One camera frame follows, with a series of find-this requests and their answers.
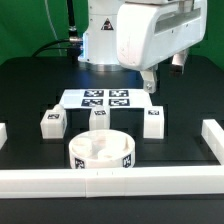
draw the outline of white block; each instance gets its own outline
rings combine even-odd
[[[89,130],[110,129],[110,107],[96,106],[91,110]]]
[[[152,167],[124,170],[125,196],[220,193],[221,166]]]
[[[66,111],[60,105],[47,110],[40,126],[44,139],[63,138],[67,127]]]
[[[147,107],[144,110],[144,138],[164,138],[164,112],[161,106]]]
[[[220,164],[224,165],[224,131],[216,120],[203,120],[202,137]]]
[[[7,140],[6,127],[4,123],[0,123],[0,149]]]
[[[0,198],[85,197],[85,170],[0,171]]]

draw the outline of warning label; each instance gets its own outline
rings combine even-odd
[[[101,30],[114,30],[113,26],[111,25],[110,20],[107,18],[105,23],[103,24]]]

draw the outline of black cable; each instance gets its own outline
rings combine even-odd
[[[73,0],[67,0],[67,9],[68,9],[68,23],[69,23],[69,37],[77,36],[77,30],[75,26],[75,16],[73,8]]]
[[[75,16],[74,16],[72,0],[67,0],[67,8],[68,8],[68,22],[69,22],[69,26],[75,26]]]
[[[69,47],[50,47],[50,48],[44,48],[42,49],[38,54],[40,54],[43,51],[48,51],[48,50],[68,50]]]
[[[59,44],[59,43],[68,43],[69,39],[61,39],[61,40],[55,40],[53,42],[50,42],[48,44],[45,44],[44,46],[42,46],[41,48],[39,48],[37,51],[35,51],[32,55],[32,57],[36,57],[40,52],[44,51],[45,49],[49,49],[48,47],[53,46],[55,44]]]

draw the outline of white cylindrical container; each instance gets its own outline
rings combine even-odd
[[[135,142],[120,131],[88,131],[70,141],[69,155],[73,169],[129,168],[135,163]]]

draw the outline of green background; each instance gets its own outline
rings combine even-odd
[[[88,27],[87,0],[73,0],[76,26],[80,35]],[[66,0],[48,0],[59,39],[68,38]],[[204,40],[191,48],[224,69],[224,1],[208,0],[207,30]],[[31,56],[46,43],[54,41],[44,0],[0,0],[0,64],[9,58]],[[51,51],[42,55],[59,55]]]

